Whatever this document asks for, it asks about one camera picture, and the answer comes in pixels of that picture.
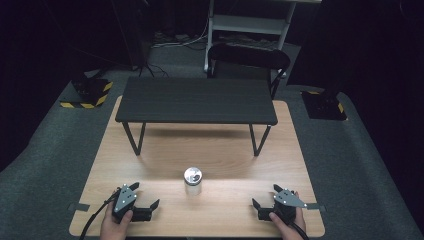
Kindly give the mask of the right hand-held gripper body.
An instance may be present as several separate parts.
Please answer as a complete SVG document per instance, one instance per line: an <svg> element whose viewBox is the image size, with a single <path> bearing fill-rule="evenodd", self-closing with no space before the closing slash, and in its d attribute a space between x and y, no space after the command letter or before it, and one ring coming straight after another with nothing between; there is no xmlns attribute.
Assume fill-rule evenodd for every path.
<svg viewBox="0 0 424 240"><path fill-rule="evenodd" d="M257 204L259 220L270 221L270 213L275 213L285 224L291 224L296 218L297 208L306 208L307 204L300 200L292 191L279 189L274 196L274 205L271 208L263 208Z"/></svg>

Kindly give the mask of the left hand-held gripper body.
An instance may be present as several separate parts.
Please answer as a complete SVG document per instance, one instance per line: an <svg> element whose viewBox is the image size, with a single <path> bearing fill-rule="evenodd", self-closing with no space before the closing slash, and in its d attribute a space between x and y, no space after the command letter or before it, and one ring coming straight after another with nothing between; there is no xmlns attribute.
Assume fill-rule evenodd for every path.
<svg viewBox="0 0 424 240"><path fill-rule="evenodd" d="M113 217L120 222L125 213L128 210L133 211L132 222L144 222L150 221L152 218L152 211L150 207L148 208L137 208L135 202L137 200L137 195L135 191L129 189L130 185L124 184L118 191L114 194L113 198Z"/></svg>

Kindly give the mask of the small silver metal can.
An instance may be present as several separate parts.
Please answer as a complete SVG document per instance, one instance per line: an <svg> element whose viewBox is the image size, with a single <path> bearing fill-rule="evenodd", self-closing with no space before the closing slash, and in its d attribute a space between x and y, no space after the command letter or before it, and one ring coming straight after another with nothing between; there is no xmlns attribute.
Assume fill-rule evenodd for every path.
<svg viewBox="0 0 424 240"><path fill-rule="evenodd" d="M197 167L189 167L184 172L185 191L188 195L196 196L202 190L202 171Z"/></svg>

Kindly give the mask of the person's left hand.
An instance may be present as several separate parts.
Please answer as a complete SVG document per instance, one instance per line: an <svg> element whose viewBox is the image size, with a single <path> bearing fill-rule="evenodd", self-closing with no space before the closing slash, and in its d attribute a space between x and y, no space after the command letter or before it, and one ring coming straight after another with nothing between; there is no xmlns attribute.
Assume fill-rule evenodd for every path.
<svg viewBox="0 0 424 240"><path fill-rule="evenodd" d="M113 217L112 211L113 204L109 203L101 224L100 240L125 240L133 217L133 211L128 210L120 222L117 222Z"/></svg>

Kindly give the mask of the person's right hand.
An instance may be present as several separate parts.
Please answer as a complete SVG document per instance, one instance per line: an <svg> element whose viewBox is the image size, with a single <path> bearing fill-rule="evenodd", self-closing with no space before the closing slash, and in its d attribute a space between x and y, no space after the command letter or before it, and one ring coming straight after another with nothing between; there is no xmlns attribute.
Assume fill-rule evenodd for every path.
<svg viewBox="0 0 424 240"><path fill-rule="evenodd" d="M295 228L285 224L275 213L271 212L269 214L269 217L279 230L282 240L304 240ZM294 220L294 223L300 229L306 231L306 223L303 216L303 210L301 208L296 209L296 218Z"/></svg>

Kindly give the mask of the black stand base yellow marks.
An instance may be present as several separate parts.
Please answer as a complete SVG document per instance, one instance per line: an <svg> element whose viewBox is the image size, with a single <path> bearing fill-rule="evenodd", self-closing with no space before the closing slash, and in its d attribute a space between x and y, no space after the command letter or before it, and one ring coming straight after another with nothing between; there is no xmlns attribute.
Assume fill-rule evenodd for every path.
<svg viewBox="0 0 424 240"><path fill-rule="evenodd" d="M311 119L345 121L347 115L336 96L324 92L302 91L301 96Z"/></svg>

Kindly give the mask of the yellow black striped stand base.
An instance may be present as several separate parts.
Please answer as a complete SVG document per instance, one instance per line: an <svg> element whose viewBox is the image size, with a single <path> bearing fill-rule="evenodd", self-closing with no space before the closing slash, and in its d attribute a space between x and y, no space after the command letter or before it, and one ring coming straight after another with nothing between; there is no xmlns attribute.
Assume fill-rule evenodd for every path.
<svg viewBox="0 0 424 240"><path fill-rule="evenodd" d="M100 107L106 101L112 85L107 79L71 81L59 97L60 106L85 109Z"/></svg>

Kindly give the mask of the black low shelf with legs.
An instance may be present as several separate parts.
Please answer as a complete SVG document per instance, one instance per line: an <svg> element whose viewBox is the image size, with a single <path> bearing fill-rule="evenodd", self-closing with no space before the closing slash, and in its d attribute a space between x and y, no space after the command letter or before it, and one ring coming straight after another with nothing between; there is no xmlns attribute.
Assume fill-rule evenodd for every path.
<svg viewBox="0 0 424 240"><path fill-rule="evenodd" d="M252 79L141 78L128 79L115 120L121 123L135 154L129 125L139 123L246 124L264 133L278 123L268 84Z"/></svg>

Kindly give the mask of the black chair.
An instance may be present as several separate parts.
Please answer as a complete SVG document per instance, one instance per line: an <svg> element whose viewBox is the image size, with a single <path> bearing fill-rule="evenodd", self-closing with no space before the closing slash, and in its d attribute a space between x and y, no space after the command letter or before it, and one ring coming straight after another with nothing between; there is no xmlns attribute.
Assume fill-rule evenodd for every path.
<svg viewBox="0 0 424 240"><path fill-rule="evenodd" d="M281 50L259 49L225 43L207 52L208 78L235 78L265 81L274 99L283 74L290 66L289 56Z"/></svg>

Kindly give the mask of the black tripod stand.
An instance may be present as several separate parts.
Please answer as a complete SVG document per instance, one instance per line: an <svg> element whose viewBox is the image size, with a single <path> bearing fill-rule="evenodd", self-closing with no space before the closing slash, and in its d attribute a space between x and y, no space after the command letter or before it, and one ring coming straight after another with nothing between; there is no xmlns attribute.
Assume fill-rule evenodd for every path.
<svg viewBox="0 0 424 240"><path fill-rule="evenodd" d="M149 64L155 37L155 5L152 0L111 0L129 55L130 66L155 76Z"/></svg>

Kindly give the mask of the white metal stand frame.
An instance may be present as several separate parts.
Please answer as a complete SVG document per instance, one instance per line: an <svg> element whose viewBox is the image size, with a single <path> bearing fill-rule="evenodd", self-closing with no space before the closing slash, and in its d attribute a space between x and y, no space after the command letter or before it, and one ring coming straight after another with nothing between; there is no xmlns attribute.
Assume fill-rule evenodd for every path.
<svg viewBox="0 0 424 240"><path fill-rule="evenodd" d="M213 33L215 31L240 32L251 34L265 34L278 36L276 47L282 50L287 42L300 44L300 39L306 38L306 31L300 29L300 14L297 8L302 6L313 6L318 8L322 0L266 0L283 2L287 9L283 12L283 18L266 18L237 16L230 13L216 14L215 0L209 0L207 19L207 42L205 53L213 46Z"/></svg>

